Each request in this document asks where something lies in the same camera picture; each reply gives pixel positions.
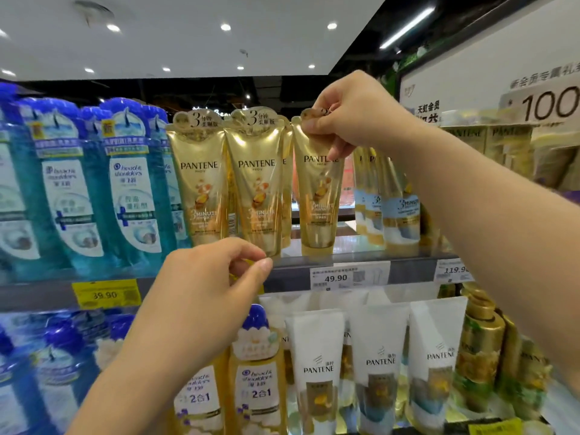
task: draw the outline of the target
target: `price tag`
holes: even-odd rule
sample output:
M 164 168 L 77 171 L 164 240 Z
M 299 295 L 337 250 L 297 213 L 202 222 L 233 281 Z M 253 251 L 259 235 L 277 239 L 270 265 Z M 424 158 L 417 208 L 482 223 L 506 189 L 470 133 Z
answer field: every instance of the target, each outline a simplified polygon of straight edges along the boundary
M 79 307 L 83 310 L 141 305 L 141 293 L 139 293 L 136 279 L 74 282 L 72 290 Z
M 387 285 L 390 271 L 391 261 L 337 263 L 332 267 L 314 267 L 310 269 L 310 289 L 329 291 Z
M 433 278 L 436 284 L 454 284 L 474 281 L 461 258 L 438 259 Z
M 470 424 L 469 435 L 522 435 L 523 427 L 519 418 L 491 424 Z
M 554 123 L 580 116 L 580 73 L 513 90 L 499 99 L 518 123 Z

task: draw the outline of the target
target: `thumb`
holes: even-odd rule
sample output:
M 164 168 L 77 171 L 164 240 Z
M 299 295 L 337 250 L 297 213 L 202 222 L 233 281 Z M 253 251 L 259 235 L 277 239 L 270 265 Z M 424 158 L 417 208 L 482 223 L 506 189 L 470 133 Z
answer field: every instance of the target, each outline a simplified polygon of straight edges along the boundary
M 250 266 L 240 279 L 230 288 L 235 296 L 234 302 L 250 304 L 258 290 L 272 271 L 272 258 L 264 258 Z
M 302 131 L 310 134 L 334 134 L 335 115 L 330 113 L 321 118 L 308 119 L 302 121 Z

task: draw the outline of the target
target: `fluorescent light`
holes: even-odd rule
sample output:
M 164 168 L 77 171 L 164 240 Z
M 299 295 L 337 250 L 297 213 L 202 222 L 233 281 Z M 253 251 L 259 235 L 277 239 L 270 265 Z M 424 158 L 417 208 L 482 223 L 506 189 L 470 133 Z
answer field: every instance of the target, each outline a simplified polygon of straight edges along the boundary
M 411 30 L 412 28 L 414 28 L 418 23 L 420 23 L 425 18 L 427 18 L 428 16 L 430 16 L 430 14 L 433 13 L 434 10 L 435 10 L 434 7 L 428 7 L 427 9 L 425 9 L 423 12 L 421 12 L 419 15 L 417 15 L 415 18 L 413 18 L 409 22 L 409 24 L 407 24 L 404 28 L 402 28 L 401 30 L 399 30 L 391 38 L 389 38 L 387 41 L 385 41 L 384 43 L 382 43 L 381 44 L 381 47 L 379 47 L 379 48 L 381 50 L 385 50 L 387 47 L 389 47 L 391 44 L 393 44 L 397 39 L 401 38 L 409 30 Z

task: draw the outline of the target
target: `yellow shampoo bottle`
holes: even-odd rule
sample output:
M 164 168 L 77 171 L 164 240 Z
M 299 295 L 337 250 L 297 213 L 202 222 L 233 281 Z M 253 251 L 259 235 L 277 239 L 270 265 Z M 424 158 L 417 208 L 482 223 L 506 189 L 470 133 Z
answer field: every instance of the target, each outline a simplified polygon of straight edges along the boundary
M 253 304 L 231 345 L 230 405 L 236 417 L 229 433 L 286 433 L 286 378 L 280 340 L 279 333 L 269 327 L 264 307 Z
M 202 368 L 173 401 L 184 435 L 223 435 L 226 432 L 224 404 L 227 397 L 228 351 Z

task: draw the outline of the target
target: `recessed ceiling light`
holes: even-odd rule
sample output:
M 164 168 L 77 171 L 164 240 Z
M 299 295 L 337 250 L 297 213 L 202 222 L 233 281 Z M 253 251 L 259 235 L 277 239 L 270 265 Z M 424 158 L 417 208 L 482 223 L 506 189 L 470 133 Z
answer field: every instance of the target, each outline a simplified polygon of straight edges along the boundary
M 428 7 L 427 9 L 425 9 L 423 12 L 421 12 L 419 15 L 417 15 L 415 18 L 413 18 L 404 28 L 402 28 L 401 30 L 399 30 L 396 34 L 394 34 L 392 37 L 390 37 L 387 41 L 385 41 L 384 43 L 382 43 L 381 44 L 381 47 L 379 47 L 379 49 L 385 50 L 391 44 L 395 43 L 395 41 L 397 39 L 401 38 L 409 30 L 411 30 L 412 28 L 414 28 L 418 23 L 420 23 L 425 18 L 427 18 L 428 16 L 430 16 L 430 14 L 433 13 L 434 10 L 435 10 L 434 7 Z

